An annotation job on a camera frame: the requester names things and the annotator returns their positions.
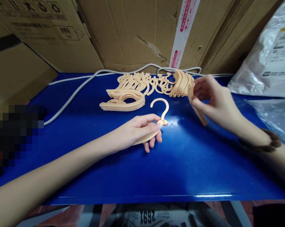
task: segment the cardboard box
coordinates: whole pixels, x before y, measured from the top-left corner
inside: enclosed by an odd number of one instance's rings
[[[77,0],[106,69],[133,71],[147,63],[171,65],[184,4],[195,6],[191,31],[177,67],[233,73],[281,0]],[[155,73],[149,67],[145,72]]]
[[[57,75],[0,24],[0,105],[28,103]]]
[[[72,0],[0,0],[0,21],[54,69],[92,73],[103,65]]]
[[[200,67],[204,73],[235,73],[283,0],[235,1]]]

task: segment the clear plastic bag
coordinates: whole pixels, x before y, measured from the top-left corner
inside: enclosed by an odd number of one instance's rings
[[[285,99],[244,100],[254,107],[258,117],[285,144]]]
[[[242,95],[285,97],[285,0],[228,84]]]

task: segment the blue table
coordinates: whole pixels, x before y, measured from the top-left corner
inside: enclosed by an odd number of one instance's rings
[[[82,75],[61,73],[56,80]],[[45,126],[43,135],[33,137],[32,151],[0,177],[0,186],[108,133],[136,115],[161,115],[164,103],[156,102],[153,108],[150,103],[162,97],[167,99],[170,109],[165,118],[169,126],[162,129],[161,144],[156,143],[149,154],[142,145],[137,145],[101,160],[45,204],[285,199],[285,189],[272,171],[242,150],[234,135],[213,122],[202,126],[187,97],[170,98],[154,92],[146,96],[146,105],[136,111],[103,111],[99,103],[110,99],[105,90],[118,86],[117,77],[96,77],[89,82],[64,112]],[[228,80],[218,81],[226,85]],[[46,121],[83,81],[48,86],[30,104],[45,106]],[[257,98],[234,95],[243,115],[264,128],[243,97]]]

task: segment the white tape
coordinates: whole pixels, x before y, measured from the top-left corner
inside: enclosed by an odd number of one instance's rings
[[[170,59],[171,68],[179,68],[199,3],[200,0],[182,1],[181,11],[173,44],[173,50]]]

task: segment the white plastic bag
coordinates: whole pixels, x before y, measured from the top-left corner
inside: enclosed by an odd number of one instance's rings
[[[285,97],[285,1],[228,84],[233,93]]]

